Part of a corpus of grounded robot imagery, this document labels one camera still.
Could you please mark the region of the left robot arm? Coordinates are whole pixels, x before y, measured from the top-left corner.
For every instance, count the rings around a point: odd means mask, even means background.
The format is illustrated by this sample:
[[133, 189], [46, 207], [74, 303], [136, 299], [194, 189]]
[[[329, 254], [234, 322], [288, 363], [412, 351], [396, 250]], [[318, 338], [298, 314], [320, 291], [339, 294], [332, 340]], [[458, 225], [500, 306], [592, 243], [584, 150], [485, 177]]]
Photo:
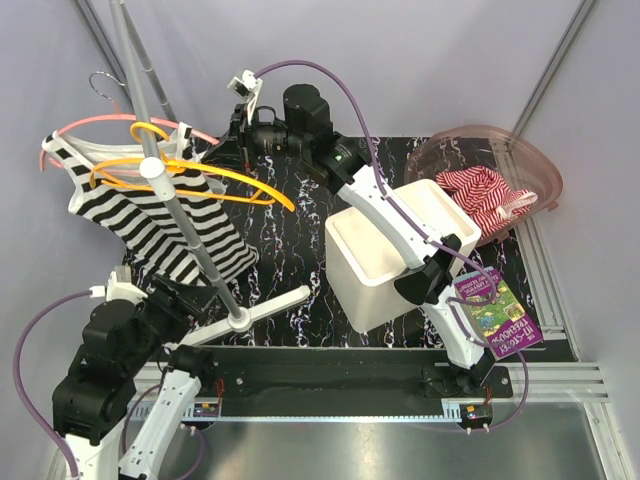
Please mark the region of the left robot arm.
[[[160, 276], [142, 290], [118, 267], [105, 299], [90, 314], [67, 376], [54, 390], [53, 423], [76, 462], [78, 479], [156, 479], [183, 414], [215, 386], [212, 354], [182, 340], [217, 295], [213, 286], [186, 286]], [[135, 378], [172, 343], [157, 400], [127, 450], [121, 448]]]

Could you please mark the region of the yellow plastic hanger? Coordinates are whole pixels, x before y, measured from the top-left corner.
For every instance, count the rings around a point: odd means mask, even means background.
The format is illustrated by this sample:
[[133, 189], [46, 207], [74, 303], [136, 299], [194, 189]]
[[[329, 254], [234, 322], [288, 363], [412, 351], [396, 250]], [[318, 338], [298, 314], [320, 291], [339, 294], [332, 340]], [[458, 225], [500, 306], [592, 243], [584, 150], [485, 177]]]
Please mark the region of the yellow plastic hanger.
[[[221, 177], [253, 188], [250, 196], [215, 193], [209, 180]], [[118, 190], [151, 192], [161, 200], [176, 196], [221, 200], [257, 206], [275, 203], [293, 212], [293, 201], [274, 187], [253, 177], [229, 169], [169, 157], [164, 151], [156, 156], [123, 157], [94, 165], [89, 174], [92, 189], [100, 185]]]

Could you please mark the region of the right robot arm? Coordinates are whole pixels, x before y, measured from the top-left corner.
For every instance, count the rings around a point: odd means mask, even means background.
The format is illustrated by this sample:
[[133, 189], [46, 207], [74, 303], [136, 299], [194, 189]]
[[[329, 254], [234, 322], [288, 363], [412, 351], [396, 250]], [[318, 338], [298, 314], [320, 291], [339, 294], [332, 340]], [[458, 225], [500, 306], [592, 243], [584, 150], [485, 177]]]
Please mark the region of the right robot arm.
[[310, 84], [294, 84], [283, 93], [284, 116], [260, 120], [257, 100], [262, 82], [235, 77], [228, 87], [241, 98], [227, 132], [206, 154], [208, 165], [229, 160], [251, 167], [259, 156], [297, 161], [319, 185], [348, 203], [391, 243], [404, 262], [393, 280], [396, 297], [409, 308], [427, 314], [442, 339], [457, 390], [476, 396], [490, 383], [495, 364], [491, 351], [474, 338], [453, 279], [455, 262], [464, 260], [463, 240], [442, 234], [419, 216], [391, 189], [374, 165], [372, 155], [335, 130], [329, 103]]

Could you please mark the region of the red white striped tank top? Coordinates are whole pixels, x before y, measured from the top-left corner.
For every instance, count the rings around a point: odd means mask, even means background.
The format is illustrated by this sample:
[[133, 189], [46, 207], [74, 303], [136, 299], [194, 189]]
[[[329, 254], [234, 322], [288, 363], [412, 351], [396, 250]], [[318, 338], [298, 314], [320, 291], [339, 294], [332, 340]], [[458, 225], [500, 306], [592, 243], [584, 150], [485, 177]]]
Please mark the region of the red white striped tank top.
[[534, 191], [513, 190], [500, 173], [484, 166], [440, 172], [436, 183], [481, 229], [482, 239], [529, 213], [538, 200]]

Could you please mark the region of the black white striped tank top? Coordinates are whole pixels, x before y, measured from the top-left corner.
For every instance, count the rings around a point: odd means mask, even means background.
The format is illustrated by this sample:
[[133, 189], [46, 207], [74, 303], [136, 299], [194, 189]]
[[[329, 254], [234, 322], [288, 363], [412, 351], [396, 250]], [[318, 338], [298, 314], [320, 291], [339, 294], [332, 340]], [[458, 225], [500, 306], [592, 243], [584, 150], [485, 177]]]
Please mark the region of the black white striped tank top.
[[[151, 192], [89, 186], [91, 168], [106, 160], [142, 156], [142, 146], [103, 145], [53, 132], [42, 143], [69, 175], [75, 190], [68, 211], [119, 237], [138, 266], [184, 285], [208, 285], [198, 261], [164, 204]], [[222, 278], [230, 282], [259, 261], [219, 200], [179, 198]]]

